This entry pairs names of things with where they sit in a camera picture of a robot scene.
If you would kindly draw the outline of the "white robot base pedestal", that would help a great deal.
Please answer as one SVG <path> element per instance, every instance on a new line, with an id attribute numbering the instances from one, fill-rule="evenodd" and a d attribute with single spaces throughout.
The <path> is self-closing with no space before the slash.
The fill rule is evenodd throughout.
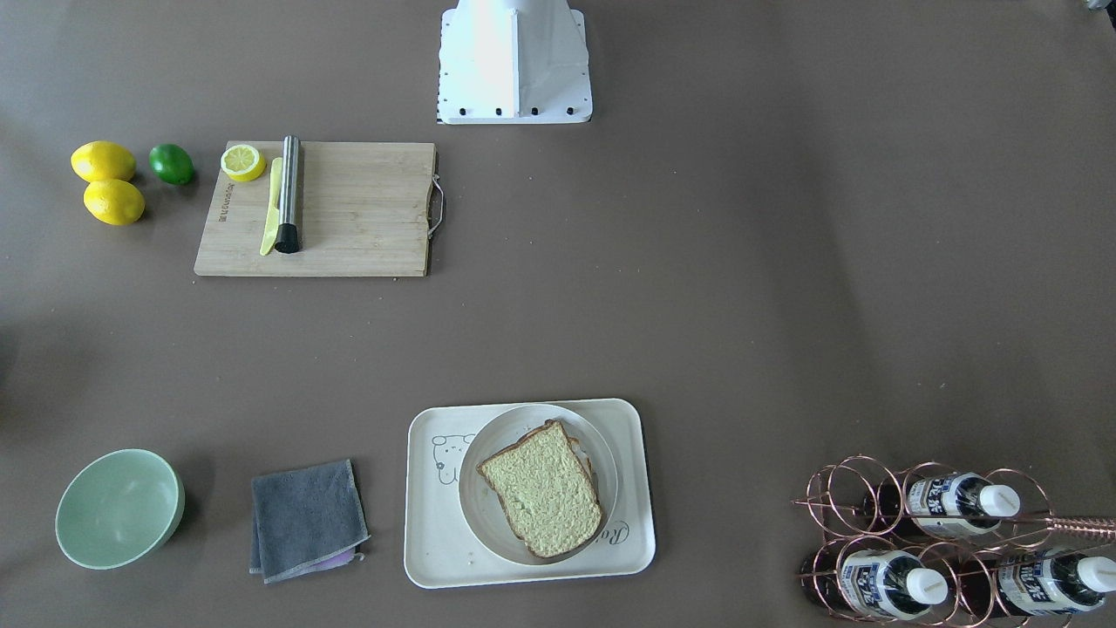
<path id="1" fill-rule="evenodd" d="M 459 1 L 441 15 L 437 123 L 577 124 L 593 112 L 585 17 L 566 1 Z"/>

